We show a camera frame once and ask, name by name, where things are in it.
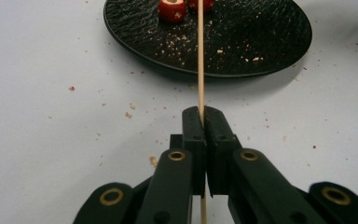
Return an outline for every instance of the table surface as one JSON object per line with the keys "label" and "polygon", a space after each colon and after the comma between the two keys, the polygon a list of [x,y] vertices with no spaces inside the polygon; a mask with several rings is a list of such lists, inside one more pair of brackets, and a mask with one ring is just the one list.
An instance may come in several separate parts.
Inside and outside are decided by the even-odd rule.
{"label": "table surface", "polygon": [[[308,53],[270,76],[206,79],[205,102],[292,185],[358,194],[358,1],[296,2],[313,29]],[[136,186],[198,104],[196,78],[127,52],[103,5],[0,0],[0,223],[72,223],[101,185]],[[209,223],[233,223],[227,197],[207,204]]]}

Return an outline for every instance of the round black plate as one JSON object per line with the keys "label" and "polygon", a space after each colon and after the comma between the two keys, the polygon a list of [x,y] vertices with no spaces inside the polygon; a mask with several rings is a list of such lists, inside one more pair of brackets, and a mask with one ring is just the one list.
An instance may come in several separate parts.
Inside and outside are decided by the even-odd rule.
{"label": "round black plate", "polygon": [[[159,67],[198,73],[197,13],[183,22],[158,19],[158,0],[107,0],[105,24],[123,47]],[[310,22],[291,0],[215,0],[204,15],[207,77],[253,77],[299,60],[312,37]]]}

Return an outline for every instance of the black plastic part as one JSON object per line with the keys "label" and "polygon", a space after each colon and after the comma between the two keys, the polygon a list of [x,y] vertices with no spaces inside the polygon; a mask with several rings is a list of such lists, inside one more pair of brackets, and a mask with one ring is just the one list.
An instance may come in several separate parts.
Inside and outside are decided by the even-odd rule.
{"label": "black plastic part", "polygon": [[208,143],[207,173],[211,195],[228,194],[228,158],[234,150],[241,148],[237,136],[231,131],[224,114],[205,106],[205,136]]}
{"label": "black plastic part", "polygon": [[261,152],[249,148],[236,150],[231,164],[235,178],[232,184],[237,187],[229,196],[236,199],[242,195],[257,223],[326,223]]}
{"label": "black plastic part", "polygon": [[196,106],[182,113],[183,148],[193,155],[193,194],[204,195],[206,175],[206,142]]}
{"label": "black plastic part", "polygon": [[144,182],[142,182],[141,184],[139,184],[138,186],[133,188],[133,190],[132,190],[133,197],[132,197],[132,202],[131,202],[131,208],[134,211],[139,211],[139,209],[141,209],[141,206],[142,206],[142,203],[144,202],[144,198],[147,193],[151,179],[152,179],[152,177],[149,177],[146,180],[144,180]]}
{"label": "black plastic part", "polygon": [[137,224],[190,223],[192,161],[191,153],[184,149],[169,149],[162,153]]}
{"label": "black plastic part", "polygon": [[228,209],[231,213],[234,223],[237,224],[256,224],[257,217],[252,210],[251,205],[243,197],[238,185],[230,186],[230,194],[228,195]]}
{"label": "black plastic part", "polygon": [[183,135],[171,134],[170,148],[183,148]]}
{"label": "black plastic part", "polygon": [[313,184],[309,201],[328,223],[358,223],[358,196],[349,189],[329,182]]}
{"label": "black plastic part", "polygon": [[94,190],[83,204],[74,224],[129,224],[132,216],[132,188],[125,184],[111,183]]}

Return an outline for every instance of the food crumb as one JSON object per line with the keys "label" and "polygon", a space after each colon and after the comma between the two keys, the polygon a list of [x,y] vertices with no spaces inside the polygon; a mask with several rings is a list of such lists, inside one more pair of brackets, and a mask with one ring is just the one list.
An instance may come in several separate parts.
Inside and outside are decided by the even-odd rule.
{"label": "food crumb", "polygon": [[149,160],[150,160],[150,164],[152,164],[156,168],[158,165],[158,160],[156,159],[156,157],[151,156],[149,157]]}
{"label": "food crumb", "polygon": [[124,115],[129,119],[132,118],[132,114],[130,114],[129,112],[126,112]]}

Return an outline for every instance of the red tomato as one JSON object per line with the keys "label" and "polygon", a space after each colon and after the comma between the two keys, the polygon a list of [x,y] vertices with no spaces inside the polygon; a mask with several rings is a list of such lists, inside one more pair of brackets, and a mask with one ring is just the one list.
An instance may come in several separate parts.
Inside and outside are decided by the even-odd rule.
{"label": "red tomato", "polygon": [[182,21],[186,15],[185,0],[159,0],[158,15],[163,21]]}
{"label": "red tomato", "polygon": [[[202,0],[203,1],[203,12],[209,12],[213,8],[213,0]],[[193,11],[199,11],[199,0],[187,0],[188,6]]]}

